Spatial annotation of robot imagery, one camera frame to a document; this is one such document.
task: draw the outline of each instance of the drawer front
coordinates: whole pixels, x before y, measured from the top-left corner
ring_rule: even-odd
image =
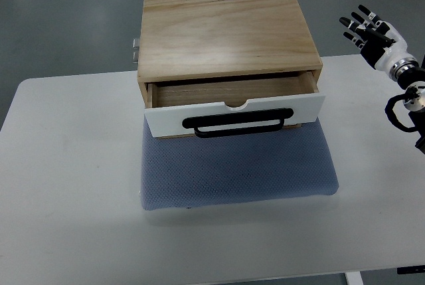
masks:
[[[183,120],[190,117],[234,114],[278,108],[287,108],[294,111],[293,116],[285,120],[284,123],[285,126],[290,126],[316,121],[324,99],[325,95],[313,93],[248,99],[244,105],[237,108],[230,108],[224,102],[146,108],[145,116],[152,135],[157,138],[194,134],[194,129],[186,129],[182,125]],[[255,126],[265,125],[270,125],[270,122],[255,123]],[[227,128],[238,128],[238,125],[229,125]]]

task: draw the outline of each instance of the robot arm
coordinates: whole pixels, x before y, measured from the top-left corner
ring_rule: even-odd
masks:
[[[351,13],[354,20],[346,17],[339,19],[358,37],[347,32],[344,36],[360,49],[360,54],[371,67],[386,72],[390,79],[406,91],[388,101],[385,113],[398,129],[419,132],[421,138],[416,142],[416,147],[425,153],[425,59],[420,68],[418,61],[407,52],[406,41],[390,23],[365,6],[359,5],[359,10],[367,16],[366,20],[354,12]],[[410,110],[409,116],[414,127],[403,126],[393,112],[394,105],[401,100],[404,107]]]

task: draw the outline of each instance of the drawer handle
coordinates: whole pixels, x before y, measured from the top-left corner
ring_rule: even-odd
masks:
[[[183,120],[182,126],[186,129],[193,128],[197,137],[200,138],[236,136],[240,134],[259,134],[261,132],[273,132],[281,130],[284,126],[285,119],[291,118],[293,115],[294,111],[289,108],[236,112],[233,114],[216,114],[212,116],[186,118]],[[245,124],[249,122],[272,120],[279,120],[279,123],[269,126],[256,126],[214,131],[202,131],[199,129],[204,127],[225,126],[228,124]]]

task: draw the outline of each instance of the white table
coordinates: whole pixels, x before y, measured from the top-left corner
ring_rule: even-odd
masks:
[[[401,89],[323,58],[331,197],[142,211],[135,72],[24,81],[0,132],[0,284],[193,284],[425,263],[425,155]],[[403,107],[400,119],[408,121]]]

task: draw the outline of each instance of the blue cushion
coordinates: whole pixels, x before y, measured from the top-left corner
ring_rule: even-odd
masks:
[[[145,119],[145,210],[332,195],[337,190],[319,120],[264,134],[156,139]]]

